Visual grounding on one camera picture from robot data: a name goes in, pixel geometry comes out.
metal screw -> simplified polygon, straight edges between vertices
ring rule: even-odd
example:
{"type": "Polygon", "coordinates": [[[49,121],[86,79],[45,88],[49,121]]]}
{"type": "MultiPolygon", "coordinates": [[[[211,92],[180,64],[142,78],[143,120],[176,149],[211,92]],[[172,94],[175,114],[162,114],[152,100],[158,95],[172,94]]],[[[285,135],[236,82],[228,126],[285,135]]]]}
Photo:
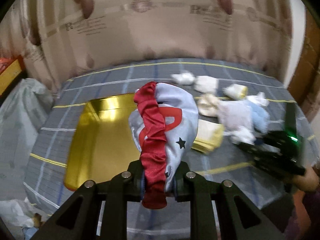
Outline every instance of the metal screw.
{"type": "Polygon", "coordinates": [[[193,178],[196,176],[196,174],[195,174],[194,172],[192,172],[192,171],[188,171],[188,172],[186,173],[186,176],[187,176],[187,178],[189,178],[189,179],[193,179],[193,178]]]}
{"type": "Polygon", "coordinates": [[[131,177],[131,172],[130,171],[124,171],[121,173],[121,176],[125,179],[130,178],[131,177]]]}
{"type": "Polygon", "coordinates": [[[85,183],[84,183],[84,186],[89,188],[89,187],[92,187],[94,185],[94,181],[93,180],[87,180],[85,183]]]}
{"type": "Polygon", "coordinates": [[[231,187],[233,185],[233,182],[231,180],[226,179],[225,181],[223,181],[223,185],[225,185],[226,187],[231,187]]]}

light blue towel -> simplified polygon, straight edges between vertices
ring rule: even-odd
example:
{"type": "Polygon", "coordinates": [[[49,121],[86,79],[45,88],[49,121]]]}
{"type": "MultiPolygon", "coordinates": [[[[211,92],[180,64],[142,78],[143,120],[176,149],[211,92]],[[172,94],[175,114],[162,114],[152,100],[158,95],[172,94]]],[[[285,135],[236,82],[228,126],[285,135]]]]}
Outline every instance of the light blue towel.
{"type": "Polygon", "coordinates": [[[259,132],[267,133],[268,123],[270,119],[269,113],[261,106],[258,106],[249,100],[246,100],[246,103],[251,107],[251,115],[254,128],[259,132]]]}
{"type": "Polygon", "coordinates": [[[24,233],[25,240],[30,240],[38,230],[38,228],[23,228],[22,231],[24,233]]]}

black star print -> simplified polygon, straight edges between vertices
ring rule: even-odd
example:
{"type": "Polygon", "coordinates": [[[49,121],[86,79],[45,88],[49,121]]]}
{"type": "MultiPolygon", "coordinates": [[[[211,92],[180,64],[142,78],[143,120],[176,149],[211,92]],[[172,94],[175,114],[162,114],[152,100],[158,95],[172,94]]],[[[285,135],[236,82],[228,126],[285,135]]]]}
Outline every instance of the black star print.
{"type": "Polygon", "coordinates": [[[180,137],[179,137],[179,141],[176,142],[177,144],[179,144],[180,149],[185,148],[184,144],[186,143],[186,141],[183,141],[180,137]]]}

gray checkered sheet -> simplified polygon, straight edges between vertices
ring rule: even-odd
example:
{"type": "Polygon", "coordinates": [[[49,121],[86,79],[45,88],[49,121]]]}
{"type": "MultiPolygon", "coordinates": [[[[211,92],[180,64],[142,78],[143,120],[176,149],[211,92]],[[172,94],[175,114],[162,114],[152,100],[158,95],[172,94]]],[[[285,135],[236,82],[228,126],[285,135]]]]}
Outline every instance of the gray checkered sheet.
{"type": "MultiPolygon", "coordinates": [[[[33,147],[29,158],[24,185],[31,203],[52,214],[72,194],[63,185],[65,163],[79,116],[84,105],[91,99],[134,92],[149,81],[169,82],[171,74],[188,70],[194,75],[208,75],[219,79],[217,96],[223,97],[222,89],[233,83],[246,85],[249,95],[264,92],[270,99],[267,111],[270,114],[270,130],[279,130],[283,125],[285,102],[293,100],[289,92],[276,80],[265,76],[254,66],[245,66],[224,61],[206,59],[152,60],[130,65],[120,65],[72,78],[65,82],[60,99],[52,109],[33,147]]],[[[194,97],[201,94],[192,86],[181,86],[194,97]]],[[[319,158],[319,149],[311,127],[302,111],[298,110],[297,127],[307,138],[304,163],[312,164],[319,158]]],[[[217,122],[215,118],[200,118],[217,122]]],[[[241,163],[249,157],[237,149],[228,137],[220,148],[208,156],[190,150],[183,156],[193,171],[201,171],[208,180],[221,182],[231,179],[252,201],[262,208],[284,194],[281,182],[264,172],[241,163]]],[[[139,203],[128,204],[129,239],[177,239],[190,233],[189,204],[176,203],[168,198],[168,206],[151,211],[139,203]]]]}

yellow stripe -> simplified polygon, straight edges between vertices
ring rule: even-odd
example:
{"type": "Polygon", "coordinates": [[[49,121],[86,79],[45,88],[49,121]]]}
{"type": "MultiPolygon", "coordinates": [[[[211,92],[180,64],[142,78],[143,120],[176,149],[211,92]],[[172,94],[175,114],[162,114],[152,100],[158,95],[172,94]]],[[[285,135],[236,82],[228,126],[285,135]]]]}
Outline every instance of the yellow stripe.
{"type": "MultiPolygon", "coordinates": [[[[223,99],[223,100],[231,100],[231,98],[228,97],[218,97],[219,99],[223,99]]],[[[294,100],[273,100],[273,99],[269,99],[267,98],[268,101],[271,102],[279,102],[279,103],[296,103],[296,101],[294,100]]],[[[54,106],[53,108],[65,108],[65,107],[71,107],[71,106],[83,106],[87,103],[81,103],[81,104],[73,104],[73,105],[64,105],[64,106],[54,106]]]]}
{"type": "Polygon", "coordinates": [[[271,102],[278,102],[278,103],[296,103],[296,101],[294,100],[274,100],[269,98],[267,98],[267,100],[271,102]]]}
{"type": "MultiPolygon", "coordinates": [[[[228,98],[228,97],[218,97],[219,99],[229,99],[231,100],[231,98],[228,98]]],[[[279,102],[279,103],[296,103],[296,101],[294,100],[273,100],[273,99],[269,99],[267,98],[268,101],[271,101],[271,102],[279,102]]]]}
{"type": "Polygon", "coordinates": [[[64,168],[67,167],[67,165],[66,165],[65,163],[60,163],[60,162],[56,162],[56,161],[53,161],[53,160],[50,160],[50,159],[46,159],[46,158],[43,158],[43,157],[41,157],[41,156],[39,156],[39,155],[35,155],[35,154],[33,154],[33,153],[30,153],[30,156],[31,156],[31,157],[34,157],[34,158],[36,158],[36,159],[38,159],[38,160],[51,163],[51,164],[53,164],[53,165],[61,166],[61,167],[64,167],[64,168]]]}
{"type": "Polygon", "coordinates": [[[241,169],[244,167],[249,167],[249,166],[253,166],[253,162],[238,163],[238,164],[229,165],[229,166],[216,168],[216,169],[212,169],[212,170],[207,170],[207,171],[196,171],[196,173],[198,173],[200,175],[218,174],[218,173],[223,173],[223,172],[227,172],[227,171],[234,171],[234,170],[241,169]]]}
{"type": "Polygon", "coordinates": [[[54,106],[53,108],[64,108],[64,107],[70,107],[70,106],[83,106],[86,103],[81,103],[81,104],[73,104],[73,105],[66,105],[66,106],[54,106]]]}
{"type": "Polygon", "coordinates": [[[314,134],[308,137],[308,141],[311,141],[314,137],[316,137],[314,134]]]}
{"type": "Polygon", "coordinates": [[[255,72],[255,71],[251,71],[251,70],[247,70],[247,69],[231,67],[231,66],[225,66],[225,65],[219,65],[219,64],[213,64],[213,63],[203,63],[203,62],[158,62],[158,63],[137,64],[137,65],[130,65],[130,66],[124,66],[124,67],[105,69],[105,70],[101,70],[101,71],[97,71],[97,72],[87,73],[87,74],[84,74],[82,76],[70,78],[67,81],[73,81],[75,78],[85,77],[85,76],[89,76],[89,75],[92,75],[92,74],[103,73],[103,72],[108,72],[108,71],[113,71],[113,70],[119,70],[119,69],[131,68],[131,67],[168,65],[168,64],[189,64],[189,65],[206,65],[206,66],[224,67],[224,68],[230,68],[230,69],[236,69],[236,70],[240,70],[240,71],[245,71],[245,72],[249,72],[249,73],[253,73],[253,74],[258,74],[258,75],[262,75],[262,76],[265,76],[265,77],[270,77],[270,76],[267,76],[265,74],[258,73],[258,72],[255,72]]]}

